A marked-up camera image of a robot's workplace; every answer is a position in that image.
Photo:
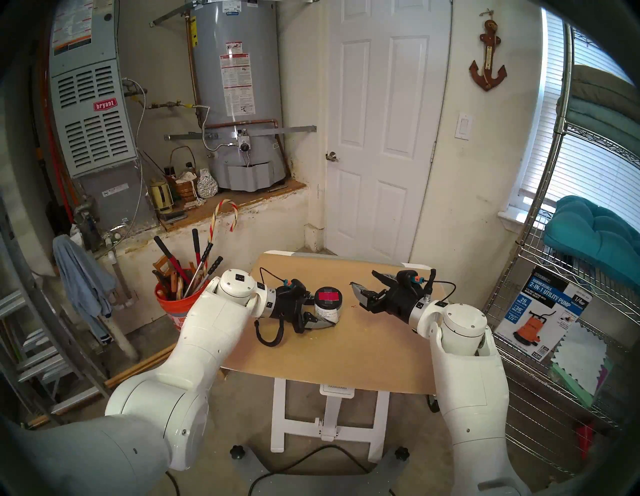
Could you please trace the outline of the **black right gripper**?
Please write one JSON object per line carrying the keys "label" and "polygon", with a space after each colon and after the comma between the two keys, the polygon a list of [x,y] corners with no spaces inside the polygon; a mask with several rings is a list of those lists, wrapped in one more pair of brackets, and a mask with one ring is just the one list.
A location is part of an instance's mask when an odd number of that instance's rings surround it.
{"label": "black right gripper", "polygon": [[397,317],[404,323],[409,323],[411,313],[417,302],[425,296],[422,286],[397,286],[395,276],[386,273],[372,273],[372,276],[384,286],[393,286],[387,290],[374,291],[356,282],[350,286],[359,303],[366,311],[383,311]]}

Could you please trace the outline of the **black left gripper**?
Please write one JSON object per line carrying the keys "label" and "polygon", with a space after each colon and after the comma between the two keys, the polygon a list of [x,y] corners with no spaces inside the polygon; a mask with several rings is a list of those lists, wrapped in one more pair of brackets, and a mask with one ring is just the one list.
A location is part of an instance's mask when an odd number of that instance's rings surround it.
{"label": "black left gripper", "polygon": [[278,333],[284,332],[284,323],[293,325],[295,333],[334,327],[336,322],[318,316],[304,316],[303,307],[316,304],[315,294],[304,291],[276,291],[274,318],[278,320]]}

